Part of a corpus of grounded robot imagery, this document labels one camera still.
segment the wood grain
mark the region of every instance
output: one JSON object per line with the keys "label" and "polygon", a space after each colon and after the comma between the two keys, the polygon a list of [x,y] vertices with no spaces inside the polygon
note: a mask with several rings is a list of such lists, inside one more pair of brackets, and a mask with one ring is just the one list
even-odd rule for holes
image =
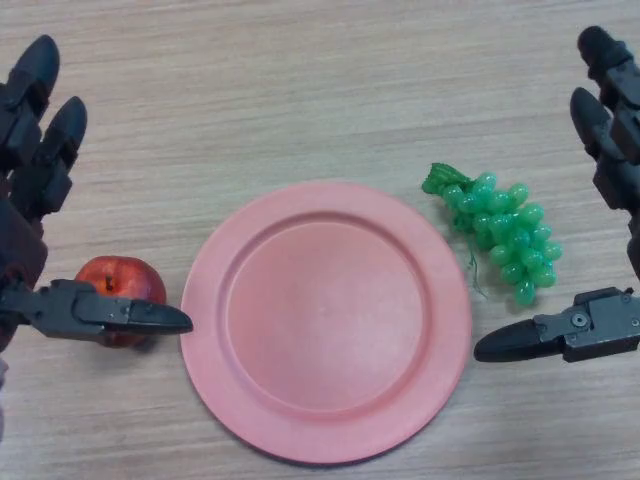
{"label": "wood grain", "polygon": [[[5,0],[0,71],[49,33],[63,61],[51,111],[71,95],[89,108],[75,187],[46,221],[42,280],[99,254],[132,255],[158,268],[179,304],[216,225],[257,195],[320,178],[402,198],[464,264],[464,242],[418,189],[429,163],[446,161],[526,181],[546,207],[566,256],[538,311],[635,285],[627,219],[591,185],[568,113],[575,86],[593,90],[575,49],[593,23],[640,48],[637,0]],[[474,340],[531,315],[485,270]],[[636,354],[471,361],[427,429],[339,469],[285,465],[234,439],[192,390],[176,339],[140,355],[23,329],[4,358],[3,480],[639,476]]]}

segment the grape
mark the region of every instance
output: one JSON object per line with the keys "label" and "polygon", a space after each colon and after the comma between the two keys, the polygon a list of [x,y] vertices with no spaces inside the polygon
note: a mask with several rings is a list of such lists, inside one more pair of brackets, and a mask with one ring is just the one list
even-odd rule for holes
{"label": "grape", "polygon": [[556,272],[553,267],[545,265],[531,272],[531,280],[536,287],[549,288],[556,283]]}
{"label": "grape", "polygon": [[462,233],[473,232],[473,227],[471,226],[471,216],[464,213],[458,213],[455,217],[453,217],[453,228]]}
{"label": "grape", "polygon": [[511,260],[511,253],[506,245],[496,245],[489,252],[489,260],[498,267],[504,267]]}
{"label": "grape", "polygon": [[524,250],[530,243],[531,237],[524,228],[516,228],[509,236],[508,245],[515,251]]}
{"label": "grape", "polygon": [[500,277],[509,285],[515,285],[524,276],[524,267],[520,263],[509,263],[502,267]]}
{"label": "grape", "polygon": [[490,231],[476,233],[476,245],[480,250],[490,250],[495,245]]}
{"label": "grape", "polygon": [[479,213],[473,217],[473,229],[478,232],[488,232],[489,231],[489,222],[491,221],[491,217],[486,213]]}
{"label": "grape", "polygon": [[511,230],[515,223],[513,215],[498,214],[491,217],[489,220],[489,229],[494,235],[499,235]]}
{"label": "grape", "polygon": [[442,190],[442,199],[451,209],[456,209],[463,197],[464,192],[458,185],[449,185]]}
{"label": "grape", "polygon": [[483,184],[483,185],[488,185],[491,190],[493,190],[496,187],[496,182],[498,181],[498,178],[496,177],[496,174],[493,172],[484,172],[481,173],[480,176],[478,178],[476,178],[475,183],[476,184]]}
{"label": "grape", "polygon": [[509,189],[511,208],[517,208],[526,202],[529,196],[529,188],[524,183],[516,183]]}
{"label": "grape", "polygon": [[553,242],[547,242],[542,248],[542,255],[547,260],[558,260],[562,256],[562,245]]}
{"label": "grape", "polygon": [[527,270],[532,271],[542,267],[544,256],[538,250],[525,248],[520,252],[520,260]]}
{"label": "grape", "polygon": [[515,213],[505,213],[504,216],[506,217],[504,220],[505,227],[507,228],[507,230],[511,230],[516,226],[518,216]]}
{"label": "grape", "polygon": [[467,193],[458,202],[458,208],[460,209],[461,212],[464,212],[464,213],[478,212],[481,207],[482,207],[482,204],[480,203],[480,199],[473,193]]}
{"label": "grape", "polygon": [[491,213],[504,213],[509,208],[509,194],[502,190],[496,190],[491,194],[491,198],[487,202],[487,209]]}
{"label": "grape", "polygon": [[536,299],[536,289],[533,285],[533,282],[528,278],[524,278],[522,281],[520,281],[516,285],[514,297],[518,305],[531,305]]}
{"label": "grape", "polygon": [[539,224],[531,232],[531,242],[536,245],[542,245],[551,236],[551,227],[544,223]]}
{"label": "grape", "polygon": [[537,203],[525,205],[518,211],[518,221],[524,225],[537,225],[544,217],[544,209]]}
{"label": "grape", "polygon": [[471,187],[471,193],[478,197],[478,200],[484,207],[491,198],[493,187],[486,183],[474,183],[473,187]]}

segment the fake fruit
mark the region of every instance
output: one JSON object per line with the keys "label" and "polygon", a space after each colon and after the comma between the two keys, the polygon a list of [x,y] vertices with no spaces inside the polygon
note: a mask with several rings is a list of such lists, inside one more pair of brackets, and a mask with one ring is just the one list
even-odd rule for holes
{"label": "fake fruit", "polygon": [[543,208],[525,203],[529,188],[524,183],[497,190],[496,182],[492,172],[473,180],[450,165],[434,163],[422,189],[442,197],[455,230],[474,235],[478,248],[489,251],[502,280],[514,286],[516,303],[531,305],[536,288],[556,283],[553,262],[562,256],[562,246],[548,241],[551,227],[540,223]]}
{"label": "fake fruit", "polygon": [[[165,304],[167,291],[156,270],[138,258],[102,256],[87,262],[75,278],[93,285],[98,293],[113,297],[127,297]],[[142,342],[144,335],[111,333],[105,345],[130,347]]]}

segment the green grapes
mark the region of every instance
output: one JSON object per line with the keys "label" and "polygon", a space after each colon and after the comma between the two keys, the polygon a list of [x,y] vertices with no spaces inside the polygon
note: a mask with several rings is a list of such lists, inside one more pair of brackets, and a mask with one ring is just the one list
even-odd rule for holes
{"label": "green grapes", "polygon": [[485,172],[475,180],[445,164],[434,164],[423,184],[427,193],[440,195],[453,212],[454,228],[474,235],[480,250],[500,269],[502,281],[514,286],[519,305],[531,305],[536,288],[556,283],[553,262],[562,246],[549,241],[551,227],[540,223],[544,209],[525,203],[529,188],[516,183],[508,190],[496,190],[494,173]]}

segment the table surface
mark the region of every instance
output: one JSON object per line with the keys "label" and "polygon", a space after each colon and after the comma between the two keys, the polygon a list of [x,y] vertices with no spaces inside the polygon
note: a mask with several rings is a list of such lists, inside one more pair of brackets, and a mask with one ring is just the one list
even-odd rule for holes
{"label": "table surface", "polygon": [[[52,111],[89,129],[42,281],[100,254],[140,257],[179,305],[210,232],[263,193],[310,179],[377,187],[465,242],[418,186],[430,162],[529,184],[565,245],[538,312],[637,280],[627,218],[591,184],[568,111],[594,91],[575,48],[599,23],[640,48],[637,0],[5,0],[0,71],[41,33],[62,53]],[[474,341],[531,315],[486,277]],[[338,469],[286,465],[213,420],[176,338],[152,354],[22,329],[4,356],[10,479],[637,479],[637,354],[568,365],[470,361],[446,408],[401,448]]]}

